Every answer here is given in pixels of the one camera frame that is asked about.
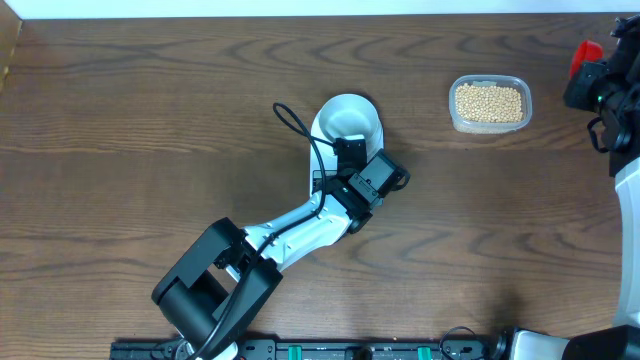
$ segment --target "wooden table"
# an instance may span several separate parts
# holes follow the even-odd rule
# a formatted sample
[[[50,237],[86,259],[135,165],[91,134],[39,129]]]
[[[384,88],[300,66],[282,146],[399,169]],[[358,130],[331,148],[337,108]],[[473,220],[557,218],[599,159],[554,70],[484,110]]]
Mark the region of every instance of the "wooden table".
[[[613,18],[26,22],[0,96],[0,357],[102,359],[116,338],[174,334],[150,294],[197,236],[307,198],[309,144],[271,104],[310,124],[345,92],[374,99],[411,183],[360,233],[286,270],[251,330],[608,327],[618,201],[585,131],[593,115],[561,96],[580,41],[615,46]],[[449,87],[487,73],[529,84],[526,128],[453,129]]]

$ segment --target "clear plastic container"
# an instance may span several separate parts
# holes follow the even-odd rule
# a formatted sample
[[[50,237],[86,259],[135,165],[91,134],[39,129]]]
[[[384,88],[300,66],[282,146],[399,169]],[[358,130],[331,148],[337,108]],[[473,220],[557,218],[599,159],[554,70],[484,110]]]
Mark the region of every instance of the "clear plastic container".
[[[458,86],[469,84],[476,86],[497,85],[516,89],[522,97],[522,120],[515,123],[484,123],[463,118],[456,109],[456,89]],[[502,134],[516,131],[526,126],[531,120],[533,107],[531,104],[531,91],[527,84],[514,76],[505,75],[466,75],[456,80],[449,90],[449,111],[453,119],[453,127],[460,131],[472,134]]]

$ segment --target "container of beans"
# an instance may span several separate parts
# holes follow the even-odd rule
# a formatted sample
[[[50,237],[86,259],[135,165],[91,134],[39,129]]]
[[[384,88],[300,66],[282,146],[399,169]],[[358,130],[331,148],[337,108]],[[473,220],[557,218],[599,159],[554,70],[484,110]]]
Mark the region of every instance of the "container of beans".
[[[467,75],[449,91],[453,127],[465,133],[501,134],[531,120],[533,108],[527,84],[513,76]]]

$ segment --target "red object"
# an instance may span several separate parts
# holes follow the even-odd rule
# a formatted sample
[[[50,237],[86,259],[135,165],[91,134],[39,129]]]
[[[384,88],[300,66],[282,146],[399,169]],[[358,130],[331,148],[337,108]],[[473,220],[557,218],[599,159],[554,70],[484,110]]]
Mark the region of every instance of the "red object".
[[[583,61],[593,62],[602,59],[603,56],[604,51],[602,51],[600,44],[589,40],[583,41],[576,53],[573,54],[569,76],[573,77],[573,74],[580,70],[580,65],[582,65]]]

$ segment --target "white wall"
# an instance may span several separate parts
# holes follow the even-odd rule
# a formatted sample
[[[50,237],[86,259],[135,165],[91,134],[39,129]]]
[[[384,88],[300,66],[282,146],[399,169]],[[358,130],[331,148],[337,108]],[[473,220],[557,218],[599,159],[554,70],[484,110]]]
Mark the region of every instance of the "white wall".
[[[22,19],[640,12],[640,0],[5,0]]]

